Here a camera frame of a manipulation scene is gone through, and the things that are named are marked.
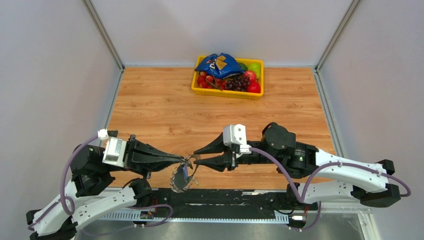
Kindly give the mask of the silver key with blue tag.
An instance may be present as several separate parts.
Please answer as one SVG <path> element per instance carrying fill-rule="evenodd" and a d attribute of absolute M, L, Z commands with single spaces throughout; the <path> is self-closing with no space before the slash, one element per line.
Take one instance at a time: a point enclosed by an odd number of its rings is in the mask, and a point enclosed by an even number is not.
<path fill-rule="evenodd" d="M 189 177 L 188 166 L 186 164 L 182 165 L 182 172 L 185 179 Z"/>

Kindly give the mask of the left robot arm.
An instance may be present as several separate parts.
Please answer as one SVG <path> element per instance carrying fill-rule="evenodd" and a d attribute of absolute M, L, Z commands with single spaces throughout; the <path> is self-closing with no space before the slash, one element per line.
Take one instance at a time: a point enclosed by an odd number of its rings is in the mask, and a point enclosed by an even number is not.
<path fill-rule="evenodd" d="M 160 205 L 154 200 L 148 179 L 153 172 L 179 164 L 181 155 L 161 151 L 142 143 L 132 135 L 118 138 L 116 130 L 98 131 L 105 147 L 86 140 L 78 145 L 65 164 L 59 195 L 46 207 L 26 213 L 32 240 L 71 240 L 76 233 L 95 220 L 122 208 L 154 210 Z M 96 199 L 114 180 L 112 172 L 130 171 L 138 174 L 117 193 Z"/>

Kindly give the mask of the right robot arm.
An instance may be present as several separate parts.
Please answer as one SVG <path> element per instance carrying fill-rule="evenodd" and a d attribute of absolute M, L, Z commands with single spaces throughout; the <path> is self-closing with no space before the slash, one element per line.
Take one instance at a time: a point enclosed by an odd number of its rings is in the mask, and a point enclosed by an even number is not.
<path fill-rule="evenodd" d="M 244 125 L 228 125 L 195 154 L 208 155 L 196 160 L 196 165 L 218 172 L 239 165 L 276 165 L 287 179 L 285 201 L 292 209 L 330 200 L 358 200 L 367 207 L 387 208 L 402 198 L 391 160 L 365 163 L 340 157 L 297 141 L 294 133 L 275 122 L 262 130 L 257 141 L 247 139 Z"/>

